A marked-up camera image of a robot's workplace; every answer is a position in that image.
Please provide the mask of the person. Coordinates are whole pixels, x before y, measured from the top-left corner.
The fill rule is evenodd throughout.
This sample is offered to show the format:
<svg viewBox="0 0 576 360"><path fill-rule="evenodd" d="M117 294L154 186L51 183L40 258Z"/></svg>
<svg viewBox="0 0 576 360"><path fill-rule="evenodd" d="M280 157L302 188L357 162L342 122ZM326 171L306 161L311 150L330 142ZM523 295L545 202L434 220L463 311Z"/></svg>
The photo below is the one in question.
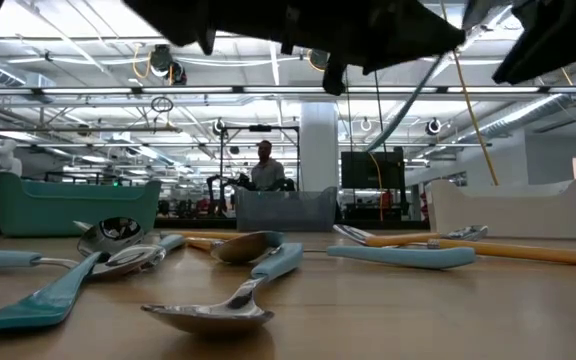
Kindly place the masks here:
<svg viewBox="0 0 576 360"><path fill-rule="evenodd" d="M285 179L284 166L271 157L272 144L262 140L258 144L258 162L251 170L252 183L260 190L270 190Z"/></svg>

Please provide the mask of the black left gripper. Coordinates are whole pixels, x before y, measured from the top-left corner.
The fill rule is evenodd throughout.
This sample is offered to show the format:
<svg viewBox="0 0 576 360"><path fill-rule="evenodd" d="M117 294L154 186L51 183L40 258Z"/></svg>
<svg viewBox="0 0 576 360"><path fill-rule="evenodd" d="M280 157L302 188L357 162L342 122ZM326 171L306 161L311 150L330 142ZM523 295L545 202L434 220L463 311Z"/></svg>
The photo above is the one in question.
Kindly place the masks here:
<svg viewBox="0 0 576 360"><path fill-rule="evenodd" d="M122 0L177 46L198 43L211 55L219 31L271 40L290 54L295 46L329 53L323 89L341 95L346 64L365 74L423 57L439 56L466 40L457 28L418 0L374 0L347 57L334 27L342 12L333 0Z"/></svg>

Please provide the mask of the white plastic bin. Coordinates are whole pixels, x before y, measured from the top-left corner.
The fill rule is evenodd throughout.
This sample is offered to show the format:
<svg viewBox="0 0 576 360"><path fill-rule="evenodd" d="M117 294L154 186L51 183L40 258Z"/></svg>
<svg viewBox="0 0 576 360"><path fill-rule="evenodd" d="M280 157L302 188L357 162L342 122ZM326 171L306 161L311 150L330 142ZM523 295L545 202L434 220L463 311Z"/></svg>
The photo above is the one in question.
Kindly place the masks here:
<svg viewBox="0 0 576 360"><path fill-rule="evenodd" d="M434 180L426 195L436 232L485 225L490 237L576 239L576 179L485 187Z"/></svg>

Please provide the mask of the teal plastic bin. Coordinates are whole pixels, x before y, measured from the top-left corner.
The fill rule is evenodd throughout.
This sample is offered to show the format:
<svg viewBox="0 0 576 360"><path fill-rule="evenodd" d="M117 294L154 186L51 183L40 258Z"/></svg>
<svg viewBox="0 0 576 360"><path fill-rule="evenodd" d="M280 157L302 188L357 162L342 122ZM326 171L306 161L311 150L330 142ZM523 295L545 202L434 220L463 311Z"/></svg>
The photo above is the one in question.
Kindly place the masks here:
<svg viewBox="0 0 576 360"><path fill-rule="evenodd" d="M73 237L82 233L77 221L126 217L149 231L161 187L160 181L115 187L28 181L0 173L0 230L8 237Z"/></svg>

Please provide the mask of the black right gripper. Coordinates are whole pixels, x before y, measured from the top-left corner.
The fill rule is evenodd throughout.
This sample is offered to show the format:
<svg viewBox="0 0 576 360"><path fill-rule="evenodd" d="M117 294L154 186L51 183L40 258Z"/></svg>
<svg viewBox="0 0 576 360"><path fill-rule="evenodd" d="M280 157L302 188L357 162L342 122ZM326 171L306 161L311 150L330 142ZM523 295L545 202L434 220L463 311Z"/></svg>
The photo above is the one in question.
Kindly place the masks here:
<svg viewBox="0 0 576 360"><path fill-rule="evenodd" d="M492 75L495 83L518 84L576 62L576 0L466 0L465 27L497 7L509 7L523 32Z"/></svg>

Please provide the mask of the black monitor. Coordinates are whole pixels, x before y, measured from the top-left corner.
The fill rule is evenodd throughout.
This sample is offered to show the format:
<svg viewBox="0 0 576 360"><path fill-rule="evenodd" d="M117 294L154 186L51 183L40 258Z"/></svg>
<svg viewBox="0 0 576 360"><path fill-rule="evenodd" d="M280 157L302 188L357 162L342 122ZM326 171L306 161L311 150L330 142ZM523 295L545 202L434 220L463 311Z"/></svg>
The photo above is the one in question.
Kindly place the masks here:
<svg viewBox="0 0 576 360"><path fill-rule="evenodd" d="M344 189L404 189L403 149L388 152L342 152L341 185Z"/></svg>

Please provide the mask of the white building column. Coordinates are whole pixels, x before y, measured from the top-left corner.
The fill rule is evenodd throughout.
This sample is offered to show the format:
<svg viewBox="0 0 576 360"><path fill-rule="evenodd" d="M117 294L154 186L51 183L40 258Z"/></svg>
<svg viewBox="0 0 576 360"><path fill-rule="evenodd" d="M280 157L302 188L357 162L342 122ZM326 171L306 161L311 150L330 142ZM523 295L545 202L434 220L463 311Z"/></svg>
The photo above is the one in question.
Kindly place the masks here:
<svg viewBox="0 0 576 360"><path fill-rule="evenodd" d="M305 191L338 184L338 112L333 103L301 104L300 160Z"/></svg>

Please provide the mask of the ceiling light strip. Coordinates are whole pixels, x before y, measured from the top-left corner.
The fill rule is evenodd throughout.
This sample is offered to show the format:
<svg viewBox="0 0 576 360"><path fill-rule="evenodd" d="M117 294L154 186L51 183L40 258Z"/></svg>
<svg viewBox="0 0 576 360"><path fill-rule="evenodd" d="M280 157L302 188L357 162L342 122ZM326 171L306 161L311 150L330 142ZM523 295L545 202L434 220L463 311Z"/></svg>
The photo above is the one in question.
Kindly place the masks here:
<svg viewBox="0 0 576 360"><path fill-rule="evenodd" d="M457 94L468 93L484 95L501 94L576 94L576 86L350 86L351 94L412 94L418 90L421 94ZM0 88L0 96L11 95L144 95L144 94L290 94L290 95L327 95L317 86L191 86L191 87L10 87Z"/></svg>

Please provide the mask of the grey translucent plastic bin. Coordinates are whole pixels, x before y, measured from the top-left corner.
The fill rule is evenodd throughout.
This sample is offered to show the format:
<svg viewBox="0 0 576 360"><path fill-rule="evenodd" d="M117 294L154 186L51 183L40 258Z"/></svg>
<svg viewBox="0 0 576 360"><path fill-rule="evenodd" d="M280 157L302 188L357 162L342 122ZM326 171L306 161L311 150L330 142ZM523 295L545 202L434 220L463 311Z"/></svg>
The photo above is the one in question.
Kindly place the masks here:
<svg viewBox="0 0 576 360"><path fill-rule="evenodd" d="M330 232L335 223L338 190L249 191L235 193L237 230Z"/></svg>

